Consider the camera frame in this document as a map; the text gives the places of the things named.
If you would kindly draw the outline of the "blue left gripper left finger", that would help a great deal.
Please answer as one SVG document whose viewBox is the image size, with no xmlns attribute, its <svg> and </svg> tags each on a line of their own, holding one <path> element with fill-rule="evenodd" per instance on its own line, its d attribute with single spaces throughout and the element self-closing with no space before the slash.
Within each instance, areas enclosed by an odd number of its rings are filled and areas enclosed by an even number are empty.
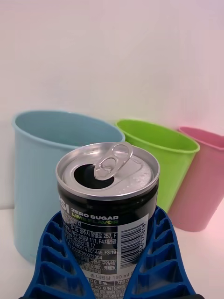
<svg viewBox="0 0 224 299">
<path fill-rule="evenodd" d="M 61 213 L 40 238 L 35 271 L 24 299 L 93 299 L 91 286 L 65 243 Z"/>
</svg>

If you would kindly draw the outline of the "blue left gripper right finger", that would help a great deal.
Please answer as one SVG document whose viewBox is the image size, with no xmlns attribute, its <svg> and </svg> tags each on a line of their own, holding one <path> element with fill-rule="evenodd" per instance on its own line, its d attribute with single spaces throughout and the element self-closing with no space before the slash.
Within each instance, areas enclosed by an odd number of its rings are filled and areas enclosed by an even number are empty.
<svg viewBox="0 0 224 299">
<path fill-rule="evenodd" d="M 134 269 L 125 298 L 180 299 L 195 293 L 183 266 L 171 220 L 157 207 L 151 240 Z"/>
</svg>

